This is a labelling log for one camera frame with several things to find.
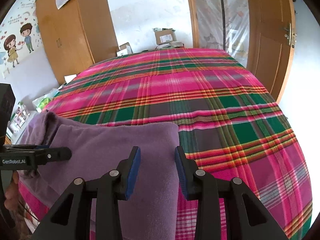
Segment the metal screw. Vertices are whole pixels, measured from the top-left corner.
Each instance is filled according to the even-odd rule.
[[[119,175],[119,171],[113,170],[113,171],[110,171],[109,174],[110,174],[111,177],[115,177],[115,176],[118,176],[118,175]]]
[[[237,177],[233,178],[232,181],[233,181],[234,184],[238,184],[238,185],[242,183],[242,180],[240,178],[237,178]]]
[[[197,170],[197,171],[196,171],[196,174],[197,174],[198,176],[204,176],[205,171],[204,171],[204,170]]]
[[[81,178],[77,178],[74,180],[74,184],[76,184],[76,185],[80,185],[82,182],[83,182],[83,179],[81,179]]]

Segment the white wall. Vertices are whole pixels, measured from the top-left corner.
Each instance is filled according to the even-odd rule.
[[[34,109],[32,100],[59,86],[37,31],[34,2],[35,0],[16,0],[0,25],[0,38],[3,37],[0,40],[0,83],[10,84],[16,97],[16,105],[22,100],[30,110]],[[25,44],[19,45],[19,42],[24,41],[20,28],[28,22],[33,25],[31,39],[34,51],[31,53]],[[11,34],[16,36],[17,49],[22,48],[17,51],[19,64],[15,62],[15,68],[7,61],[8,53],[4,50],[4,41]]]
[[[279,106],[288,117],[309,169],[312,222],[320,212],[320,26],[303,0],[297,11],[297,43],[289,80]]]
[[[23,101],[29,110],[34,110],[34,99],[48,93],[52,88],[59,87],[43,47],[34,51],[32,56],[27,57],[18,67],[10,70],[6,79],[0,76],[0,83],[11,85],[16,97],[15,106],[19,101]]]
[[[133,52],[155,49],[152,28],[173,28],[178,41],[192,48],[188,0],[108,0],[118,44],[129,42]]]

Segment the cartoon girl sticker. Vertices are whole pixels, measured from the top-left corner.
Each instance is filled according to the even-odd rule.
[[[10,36],[8,36],[5,41],[4,41],[4,49],[8,52],[8,62],[12,62],[12,66],[14,67],[14,61],[17,62],[17,64],[19,64],[18,62],[18,54],[17,51],[22,49],[22,47],[20,49],[16,48],[16,36],[14,34],[11,34]]]

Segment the door handle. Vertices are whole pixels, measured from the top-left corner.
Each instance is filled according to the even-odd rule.
[[[288,45],[291,46],[291,42],[292,42],[292,24],[289,23],[288,29],[287,28],[283,28],[283,29],[288,32],[288,34],[285,34],[284,36],[288,40]]]

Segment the black device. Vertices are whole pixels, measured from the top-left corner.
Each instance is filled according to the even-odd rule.
[[[186,158],[181,146],[175,162],[182,192],[198,200],[195,240],[221,239],[219,198],[224,199],[228,240],[288,240],[272,215],[240,179],[216,179]],[[96,240],[122,240],[118,200],[128,200],[140,165],[140,149],[100,179],[76,178],[41,221],[32,240],[89,240],[91,202],[97,198]]]
[[[224,199],[228,240],[288,240],[240,178],[216,179],[187,159],[181,146],[176,148],[175,162],[185,199],[198,200],[195,240],[221,239],[219,198]]]
[[[140,159],[140,148],[134,146],[128,159],[100,179],[74,179],[31,239],[89,240],[91,203],[96,198],[96,239],[122,240],[118,200],[126,201],[133,193]]]
[[[67,147],[49,148],[43,145],[4,145],[8,122],[12,114],[15,97],[9,84],[0,83],[0,171],[36,170],[47,162],[64,161],[71,158]],[[4,192],[11,177],[1,172],[0,214],[9,228],[15,226],[10,212],[5,208]]]

